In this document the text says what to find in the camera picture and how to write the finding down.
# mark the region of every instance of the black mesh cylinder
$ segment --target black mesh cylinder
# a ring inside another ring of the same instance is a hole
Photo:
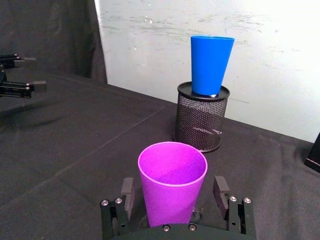
[[[201,152],[216,150],[221,144],[229,95],[224,86],[216,96],[203,96],[192,92],[191,82],[180,84],[173,140]]]

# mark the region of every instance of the table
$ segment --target table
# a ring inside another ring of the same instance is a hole
[[[74,75],[7,76],[46,80],[47,92],[0,98],[0,239],[101,239],[99,202],[117,197],[126,177],[136,179],[130,224],[140,229],[138,155],[171,140],[177,106]],[[312,144],[230,119],[223,128],[221,147],[205,155],[201,223],[225,227],[212,194],[214,176],[224,176],[252,199],[258,239],[319,239],[320,174],[304,166]]]

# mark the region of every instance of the black cloth backdrop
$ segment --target black cloth backdrop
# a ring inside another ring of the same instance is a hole
[[[106,83],[94,0],[1,0],[0,55],[35,57],[36,68]]]

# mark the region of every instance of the white backdrop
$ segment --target white backdrop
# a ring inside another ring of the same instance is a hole
[[[320,14],[313,0],[95,0],[108,83],[177,102],[190,36],[236,39],[226,117],[314,142]]]

